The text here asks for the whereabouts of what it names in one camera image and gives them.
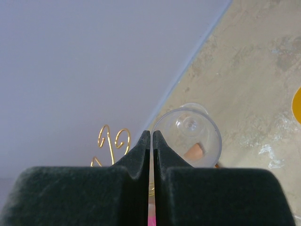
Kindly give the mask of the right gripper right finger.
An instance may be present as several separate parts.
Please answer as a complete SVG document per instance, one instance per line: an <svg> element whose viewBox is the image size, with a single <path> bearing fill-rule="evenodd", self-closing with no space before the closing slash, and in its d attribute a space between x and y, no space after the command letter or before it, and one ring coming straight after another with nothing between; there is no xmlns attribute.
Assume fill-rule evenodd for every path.
<svg viewBox="0 0 301 226"><path fill-rule="evenodd" d="M293 226L277 178L265 169L194 168L153 133L158 226Z"/></svg>

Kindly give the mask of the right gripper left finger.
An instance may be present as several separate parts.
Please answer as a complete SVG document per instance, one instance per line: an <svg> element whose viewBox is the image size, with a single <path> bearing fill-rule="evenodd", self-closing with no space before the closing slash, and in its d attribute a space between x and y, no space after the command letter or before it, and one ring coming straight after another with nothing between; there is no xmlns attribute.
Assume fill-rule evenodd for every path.
<svg viewBox="0 0 301 226"><path fill-rule="evenodd" d="M32 167L17 178L3 226L145 226L151 135L110 167Z"/></svg>

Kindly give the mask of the clear wine glass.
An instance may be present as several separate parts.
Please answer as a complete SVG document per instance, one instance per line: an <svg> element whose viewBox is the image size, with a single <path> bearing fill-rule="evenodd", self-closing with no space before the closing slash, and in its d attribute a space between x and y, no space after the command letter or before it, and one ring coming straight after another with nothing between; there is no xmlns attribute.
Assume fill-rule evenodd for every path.
<svg viewBox="0 0 301 226"><path fill-rule="evenodd" d="M195 168L219 168L222 137L206 108L188 102L164 114L154 125L169 147Z"/></svg>

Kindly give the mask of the yellow plastic wine glass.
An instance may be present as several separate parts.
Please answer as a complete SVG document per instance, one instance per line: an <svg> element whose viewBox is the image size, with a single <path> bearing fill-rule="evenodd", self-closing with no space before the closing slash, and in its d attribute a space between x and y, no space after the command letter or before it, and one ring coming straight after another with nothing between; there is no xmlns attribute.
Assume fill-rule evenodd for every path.
<svg viewBox="0 0 301 226"><path fill-rule="evenodd" d="M294 118L301 124L301 87L298 88L293 96L291 109Z"/></svg>

